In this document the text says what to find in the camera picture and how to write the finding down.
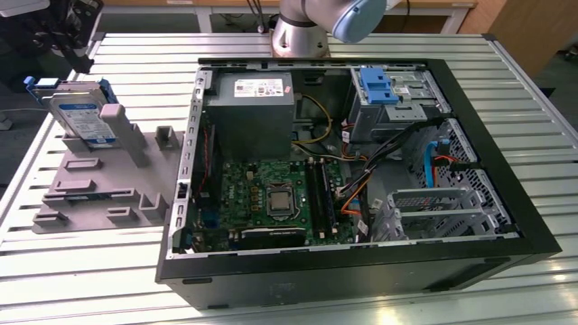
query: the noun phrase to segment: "wooden cabinet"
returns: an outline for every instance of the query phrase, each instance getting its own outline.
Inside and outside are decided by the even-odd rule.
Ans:
[[[479,0],[459,29],[494,34],[531,77],[576,32],[576,0]]]

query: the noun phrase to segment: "ram slot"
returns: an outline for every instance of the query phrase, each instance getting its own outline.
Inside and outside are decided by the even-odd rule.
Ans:
[[[305,161],[305,183],[307,183],[307,197],[308,208],[311,215],[311,228],[316,238],[324,238],[328,231],[325,227],[323,202],[320,200],[320,193],[316,186],[316,168],[312,160]]]
[[[316,188],[316,201],[320,207],[320,223],[325,230],[324,238],[331,234],[331,221],[327,214],[327,196],[325,196],[325,180],[323,177],[323,162],[315,162],[315,188]]]
[[[323,190],[321,190],[320,197],[323,201],[323,208],[325,210],[325,220],[328,223],[328,229],[331,230],[331,233],[336,234],[336,216],[333,210],[333,197],[331,195],[327,168],[325,168],[325,164],[323,163],[323,160],[316,165],[317,165],[319,173],[321,175],[320,183],[323,185]]]

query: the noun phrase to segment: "white table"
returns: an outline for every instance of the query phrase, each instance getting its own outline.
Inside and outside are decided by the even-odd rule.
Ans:
[[[470,10],[471,3],[464,6],[451,8],[411,8],[411,16],[446,16],[446,23],[442,28],[442,34],[456,34],[459,27]],[[193,14],[199,20],[201,33],[213,32],[211,25],[212,14],[251,14],[247,6],[220,6],[220,5],[195,5],[195,6],[123,6],[109,5],[102,9],[104,14]],[[264,14],[277,14],[277,7],[263,7]],[[385,16],[404,16],[405,8],[392,8],[384,13]]]
[[[475,35],[373,35],[356,45],[329,39],[329,48],[340,58],[447,60],[563,252],[458,292],[199,312],[153,281],[161,227],[32,233],[65,149],[62,130],[48,117],[0,201],[0,322],[575,324],[578,137],[511,57]],[[90,55],[92,73],[106,77],[128,118],[151,131],[185,127],[199,57],[271,53],[268,38],[255,34],[112,34]]]

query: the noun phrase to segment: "blue cable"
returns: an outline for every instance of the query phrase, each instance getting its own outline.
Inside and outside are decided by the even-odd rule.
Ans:
[[[423,172],[426,174],[426,186],[434,187],[434,175],[431,173],[431,149],[436,148],[438,141],[431,141],[426,146],[426,152],[423,153]],[[448,139],[442,140],[442,144],[450,144]]]

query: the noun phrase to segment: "motherboard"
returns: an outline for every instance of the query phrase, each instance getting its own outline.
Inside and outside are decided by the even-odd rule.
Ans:
[[[225,162],[219,212],[203,212],[205,251],[353,242],[335,160]]]

